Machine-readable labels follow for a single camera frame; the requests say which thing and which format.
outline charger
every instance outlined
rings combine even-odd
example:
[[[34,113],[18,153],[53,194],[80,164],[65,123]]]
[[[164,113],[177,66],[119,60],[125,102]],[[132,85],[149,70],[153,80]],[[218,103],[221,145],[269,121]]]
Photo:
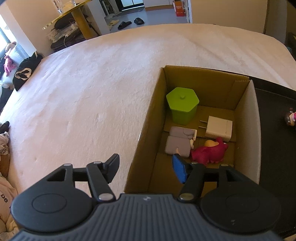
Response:
[[[209,116],[208,121],[200,120],[200,122],[207,123],[207,127],[199,126],[200,128],[205,128],[205,137],[216,139],[217,137],[222,137],[222,139],[228,142],[232,134],[232,121],[226,120],[214,116]]]

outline red toy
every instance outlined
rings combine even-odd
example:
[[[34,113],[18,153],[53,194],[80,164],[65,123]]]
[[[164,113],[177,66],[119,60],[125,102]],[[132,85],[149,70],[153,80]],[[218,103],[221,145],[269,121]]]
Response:
[[[218,163],[223,161],[224,154],[228,148],[228,145],[223,142],[221,137],[216,138],[216,142],[210,141],[212,145],[201,146],[195,150],[191,150],[190,155],[192,161],[204,164],[205,166],[211,163]]]

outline bed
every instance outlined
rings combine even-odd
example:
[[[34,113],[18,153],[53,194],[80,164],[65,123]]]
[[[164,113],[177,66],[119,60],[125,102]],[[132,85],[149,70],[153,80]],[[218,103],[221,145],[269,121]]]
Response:
[[[84,167],[118,153],[110,186],[122,193],[165,65],[236,72],[296,90],[296,63],[286,47],[239,28],[144,26],[76,44],[44,58],[0,115],[11,123],[12,186],[22,192],[64,163]]]

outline doll with brown hair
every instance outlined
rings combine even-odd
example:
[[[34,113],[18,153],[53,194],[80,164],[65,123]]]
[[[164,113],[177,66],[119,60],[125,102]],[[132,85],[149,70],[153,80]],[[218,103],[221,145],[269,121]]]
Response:
[[[293,112],[293,108],[290,108],[290,111],[285,114],[284,118],[288,126],[295,126],[296,112]]]

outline orange box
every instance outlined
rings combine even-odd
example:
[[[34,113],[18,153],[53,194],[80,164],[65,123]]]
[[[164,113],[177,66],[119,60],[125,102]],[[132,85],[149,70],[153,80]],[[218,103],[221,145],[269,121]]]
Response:
[[[176,15],[178,17],[185,16],[185,11],[184,11],[184,8],[183,8],[183,2],[182,1],[173,1],[173,5],[174,5]]]

